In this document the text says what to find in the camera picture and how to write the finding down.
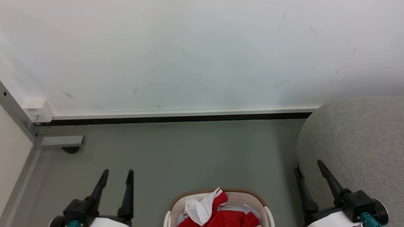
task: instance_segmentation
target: teal connector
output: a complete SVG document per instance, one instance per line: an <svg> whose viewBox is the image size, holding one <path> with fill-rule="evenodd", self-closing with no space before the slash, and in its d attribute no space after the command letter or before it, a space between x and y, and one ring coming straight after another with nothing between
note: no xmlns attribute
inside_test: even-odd
<svg viewBox="0 0 404 227"><path fill-rule="evenodd" d="M67 227L80 227L80 222L78 222L78 220L72 220Z"/></svg>
<svg viewBox="0 0 404 227"><path fill-rule="evenodd" d="M365 227L381 227L381 225L367 212L360 215L360 220Z"/></svg>

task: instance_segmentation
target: brown basket rim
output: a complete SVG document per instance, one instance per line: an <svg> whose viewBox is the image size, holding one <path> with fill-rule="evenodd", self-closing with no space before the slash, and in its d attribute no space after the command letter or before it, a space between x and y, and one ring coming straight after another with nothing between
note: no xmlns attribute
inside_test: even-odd
<svg viewBox="0 0 404 227"><path fill-rule="evenodd" d="M252 196L254 196L258 201L261 203L263 207L267 206L265 201L259 196L257 193L247 190L247 189L240 189L240 188L220 188L224 192L238 192L238 193L247 193ZM211 193L216 189L202 189L202 190L196 190L196 191L189 191L182 193L181 195L177 196L170 204L170 208L168 209L170 212L173 210L174 205L180 200L182 197L189 196L189 195L195 195L195 194L202 194L202 193Z"/></svg>

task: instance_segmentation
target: electrical outlet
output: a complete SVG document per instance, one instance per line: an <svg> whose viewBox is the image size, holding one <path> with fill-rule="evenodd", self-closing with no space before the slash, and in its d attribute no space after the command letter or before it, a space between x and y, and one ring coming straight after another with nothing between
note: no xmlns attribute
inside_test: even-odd
<svg viewBox="0 0 404 227"><path fill-rule="evenodd" d="M32 97L24 100L21 108L32 122L50 122L53 110L45 98Z"/></svg>

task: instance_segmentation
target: gray ottoman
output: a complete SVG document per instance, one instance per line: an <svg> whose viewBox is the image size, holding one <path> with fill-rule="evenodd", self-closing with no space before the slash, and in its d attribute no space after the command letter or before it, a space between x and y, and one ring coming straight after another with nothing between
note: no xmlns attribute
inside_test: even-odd
<svg viewBox="0 0 404 227"><path fill-rule="evenodd" d="M318 159L342 187L380 200L389 213L387 226L403 225L404 96L347 99L320 107L305 122L297 150L320 209L333 206L333 197Z"/></svg>

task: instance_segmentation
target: laundry basket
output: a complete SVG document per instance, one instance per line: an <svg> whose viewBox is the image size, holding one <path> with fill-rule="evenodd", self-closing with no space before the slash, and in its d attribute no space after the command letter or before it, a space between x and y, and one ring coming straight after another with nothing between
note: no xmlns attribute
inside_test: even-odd
<svg viewBox="0 0 404 227"><path fill-rule="evenodd" d="M192 191L175 198L164 219L164 227L176 227L177 218L184 212L185 203L192 199L199 201L212 191L214 191L214 189ZM259 213L262 220L262 227L275 227L271 211L268 209L264 200L255 192L244 189L222 189L222 191L224 191L229 198L225 206L226 208L243 204L249 205Z"/></svg>

